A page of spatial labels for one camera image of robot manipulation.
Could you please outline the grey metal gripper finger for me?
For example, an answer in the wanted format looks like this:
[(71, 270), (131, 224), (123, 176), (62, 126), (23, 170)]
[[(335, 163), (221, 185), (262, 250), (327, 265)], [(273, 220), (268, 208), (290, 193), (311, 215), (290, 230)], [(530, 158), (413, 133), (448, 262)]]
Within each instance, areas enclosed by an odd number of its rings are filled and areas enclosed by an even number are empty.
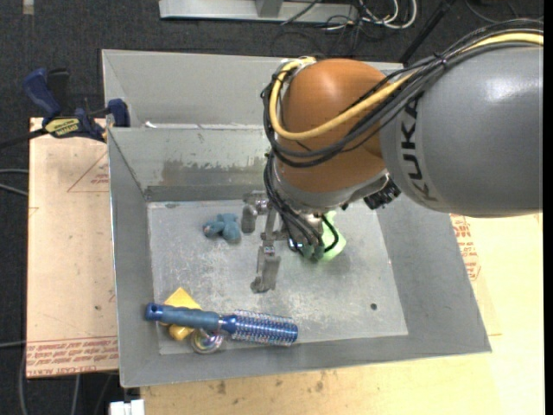
[(251, 234), (256, 229), (257, 217), (266, 215), (270, 210), (268, 195), (264, 191), (252, 191), (243, 197), (241, 231)]
[(274, 246), (261, 245), (257, 253), (256, 277), (251, 282), (254, 293), (273, 291), (277, 285), (277, 274), (281, 257), (276, 254)]

